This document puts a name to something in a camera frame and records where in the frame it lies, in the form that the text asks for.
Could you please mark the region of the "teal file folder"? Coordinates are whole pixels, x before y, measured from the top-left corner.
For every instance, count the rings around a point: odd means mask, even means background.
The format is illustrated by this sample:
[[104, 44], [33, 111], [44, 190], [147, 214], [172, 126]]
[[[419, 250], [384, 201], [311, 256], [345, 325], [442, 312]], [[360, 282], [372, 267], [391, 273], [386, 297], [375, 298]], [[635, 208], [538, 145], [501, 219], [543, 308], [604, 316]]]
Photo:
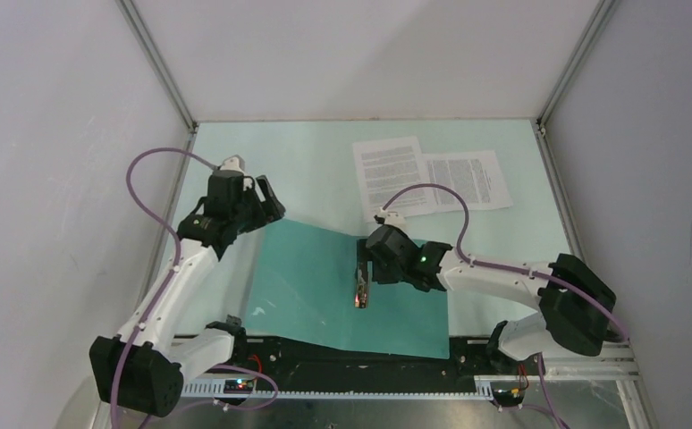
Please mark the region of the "teal file folder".
[[445, 293], [372, 284], [356, 307], [357, 237], [281, 220], [265, 227], [243, 324], [333, 349], [446, 359]]

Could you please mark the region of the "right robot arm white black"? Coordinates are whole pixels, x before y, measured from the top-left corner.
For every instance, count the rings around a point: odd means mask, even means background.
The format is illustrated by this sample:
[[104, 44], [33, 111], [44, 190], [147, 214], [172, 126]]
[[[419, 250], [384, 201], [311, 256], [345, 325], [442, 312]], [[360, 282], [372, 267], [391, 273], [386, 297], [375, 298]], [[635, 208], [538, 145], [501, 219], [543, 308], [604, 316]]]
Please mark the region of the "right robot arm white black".
[[400, 228], [381, 225], [357, 242], [359, 285], [407, 283], [416, 290], [472, 290], [532, 309], [516, 321], [498, 323], [486, 359], [508, 374], [538, 353], [562, 350], [596, 357], [615, 340], [615, 293], [578, 257], [560, 254], [551, 263], [505, 264], [463, 256], [448, 243], [417, 244]]

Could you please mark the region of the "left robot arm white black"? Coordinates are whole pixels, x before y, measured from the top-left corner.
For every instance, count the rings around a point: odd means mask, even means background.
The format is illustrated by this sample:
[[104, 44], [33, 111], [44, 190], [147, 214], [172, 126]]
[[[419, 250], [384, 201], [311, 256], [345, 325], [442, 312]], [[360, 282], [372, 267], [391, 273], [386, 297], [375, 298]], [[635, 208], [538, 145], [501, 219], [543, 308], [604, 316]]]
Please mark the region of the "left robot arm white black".
[[285, 207], [266, 176], [218, 168], [207, 193], [179, 223], [178, 243], [161, 282], [112, 338], [97, 337], [89, 350], [101, 400], [151, 416], [168, 416], [185, 384], [220, 365], [239, 372], [249, 347], [236, 340], [245, 330], [213, 322], [196, 337], [173, 345], [190, 299], [242, 234], [281, 220]]

